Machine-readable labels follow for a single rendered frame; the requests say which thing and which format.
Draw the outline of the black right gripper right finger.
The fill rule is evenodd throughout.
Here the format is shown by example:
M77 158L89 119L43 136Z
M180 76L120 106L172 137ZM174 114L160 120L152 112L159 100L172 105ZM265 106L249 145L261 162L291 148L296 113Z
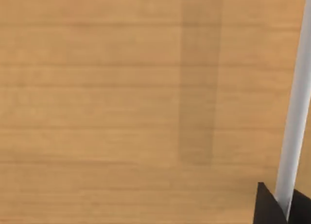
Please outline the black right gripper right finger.
M289 224L311 224L311 198L294 190Z

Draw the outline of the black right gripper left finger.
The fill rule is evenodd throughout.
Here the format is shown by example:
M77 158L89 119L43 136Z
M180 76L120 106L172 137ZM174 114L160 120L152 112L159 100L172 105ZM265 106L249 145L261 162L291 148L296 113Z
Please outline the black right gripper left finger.
M288 224L288 221L263 182L258 182L252 224Z

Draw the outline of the long metal handle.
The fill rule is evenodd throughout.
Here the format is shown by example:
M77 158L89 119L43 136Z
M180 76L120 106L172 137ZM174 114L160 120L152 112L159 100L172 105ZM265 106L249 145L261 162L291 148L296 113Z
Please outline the long metal handle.
M275 188L275 199L286 220L290 215L310 102L311 0L305 0Z

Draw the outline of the wooden door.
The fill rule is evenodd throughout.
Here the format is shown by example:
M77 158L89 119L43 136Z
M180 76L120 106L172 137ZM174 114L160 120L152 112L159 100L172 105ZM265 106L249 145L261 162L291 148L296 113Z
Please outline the wooden door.
M0 224L251 224L305 0L0 0Z

